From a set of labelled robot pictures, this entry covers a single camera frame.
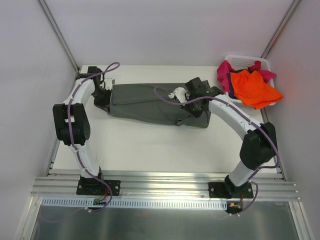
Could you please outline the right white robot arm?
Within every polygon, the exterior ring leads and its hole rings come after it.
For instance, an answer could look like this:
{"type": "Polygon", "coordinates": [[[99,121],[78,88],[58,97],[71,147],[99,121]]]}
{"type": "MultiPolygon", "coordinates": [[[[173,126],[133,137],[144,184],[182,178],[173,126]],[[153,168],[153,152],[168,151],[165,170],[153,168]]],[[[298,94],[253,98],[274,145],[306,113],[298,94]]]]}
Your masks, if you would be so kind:
{"type": "Polygon", "coordinates": [[[185,84],[187,110],[194,116],[210,112],[227,123],[241,138],[240,161],[223,185],[213,192],[226,199],[236,197],[261,167],[278,153],[275,126],[261,123],[232,103],[216,86],[207,87],[198,78],[185,84]]]}

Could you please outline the dark grey t-shirt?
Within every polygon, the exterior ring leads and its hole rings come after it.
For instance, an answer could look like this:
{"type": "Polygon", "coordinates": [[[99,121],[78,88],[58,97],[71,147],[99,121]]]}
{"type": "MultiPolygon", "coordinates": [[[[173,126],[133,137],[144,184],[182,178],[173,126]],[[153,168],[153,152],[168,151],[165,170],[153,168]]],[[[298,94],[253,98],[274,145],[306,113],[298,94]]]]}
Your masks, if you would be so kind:
{"type": "Polygon", "coordinates": [[[211,114],[203,112],[196,118],[177,105],[159,99],[154,88],[161,87],[170,92],[184,83],[132,83],[115,84],[109,102],[108,114],[112,117],[130,119],[149,124],[168,126],[190,126],[207,128],[211,114]]]}

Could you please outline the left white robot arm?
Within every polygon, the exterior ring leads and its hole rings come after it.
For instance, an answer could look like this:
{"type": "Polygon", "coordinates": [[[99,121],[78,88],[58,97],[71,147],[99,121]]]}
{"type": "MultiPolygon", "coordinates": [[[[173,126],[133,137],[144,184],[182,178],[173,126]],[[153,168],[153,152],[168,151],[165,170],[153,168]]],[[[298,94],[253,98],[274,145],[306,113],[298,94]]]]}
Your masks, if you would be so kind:
{"type": "Polygon", "coordinates": [[[80,168],[80,185],[87,185],[93,194],[102,193],[106,184],[89,144],[91,127],[85,106],[91,96],[104,96],[101,81],[109,71],[110,66],[80,76],[66,100],[52,108],[56,137],[72,151],[80,168]]]}

